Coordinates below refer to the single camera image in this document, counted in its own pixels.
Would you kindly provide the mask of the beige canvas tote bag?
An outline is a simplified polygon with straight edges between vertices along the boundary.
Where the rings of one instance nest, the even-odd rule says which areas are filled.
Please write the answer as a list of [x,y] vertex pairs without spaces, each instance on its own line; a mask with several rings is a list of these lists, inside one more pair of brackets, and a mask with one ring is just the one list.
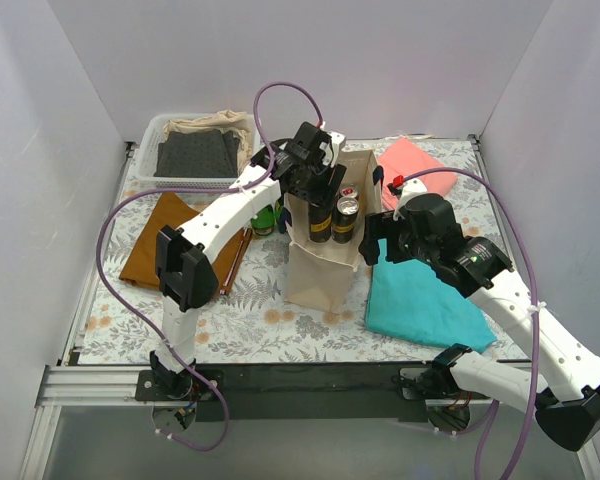
[[359,187],[360,212],[352,239],[339,244],[330,239],[315,243],[309,238],[309,204],[294,196],[285,198],[290,221],[287,283],[288,302],[324,312],[338,312],[351,288],[354,275],[365,264],[359,253],[364,236],[365,216],[382,209],[382,169],[371,150],[345,151],[338,162],[347,170],[343,181]]

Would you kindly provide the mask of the green Perrier bottle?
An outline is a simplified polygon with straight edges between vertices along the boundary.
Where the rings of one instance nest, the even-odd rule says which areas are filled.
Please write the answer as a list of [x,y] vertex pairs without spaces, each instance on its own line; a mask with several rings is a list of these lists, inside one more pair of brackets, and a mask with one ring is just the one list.
[[260,237],[269,236],[275,226],[274,209],[271,205],[262,208],[254,218],[251,219],[253,232]]
[[281,199],[277,200],[274,205],[274,220],[277,231],[280,234],[285,234],[287,230],[285,220],[285,207],[284,202]]

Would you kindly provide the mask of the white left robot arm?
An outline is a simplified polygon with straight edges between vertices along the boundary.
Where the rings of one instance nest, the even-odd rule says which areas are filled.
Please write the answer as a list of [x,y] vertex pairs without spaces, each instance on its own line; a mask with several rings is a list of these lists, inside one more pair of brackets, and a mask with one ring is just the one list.
[[232,184],[202,213],[178,228],[163,227],[156,242],[156,275],[163,295],[163,343],[151,353],[154,384],[170,399],[185,398],[193,377],[197,311],[219,287],[213,264],[225,245],[261,210],[284,195],[325,206],[346,171],[338,155],[346,138],[308,122],[295,136],[257,152]]

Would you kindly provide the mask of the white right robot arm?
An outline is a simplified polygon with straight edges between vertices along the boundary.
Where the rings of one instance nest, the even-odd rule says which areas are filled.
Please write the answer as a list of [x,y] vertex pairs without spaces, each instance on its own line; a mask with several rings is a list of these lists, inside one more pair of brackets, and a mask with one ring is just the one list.
[[412,388],[449,398],[470,391],[531,409],[545,435],[569,451],[580,450],[600,430],[600,357],[540,303],[492,241],[463,234],[440,195],[417,194],[396,213],[367,215],[359,251],[369,265],[385,258],[429,266],[498,323],[532,362],[526,372],[455,344],[411,380]]

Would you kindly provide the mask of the dark can dented lid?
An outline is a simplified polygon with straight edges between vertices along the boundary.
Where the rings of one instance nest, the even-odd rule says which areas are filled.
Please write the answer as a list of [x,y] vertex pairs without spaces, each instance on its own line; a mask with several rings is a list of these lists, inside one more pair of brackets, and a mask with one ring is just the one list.
[[308,206],[308,234],[314,243],[324,243],[331,238],[333,204]]

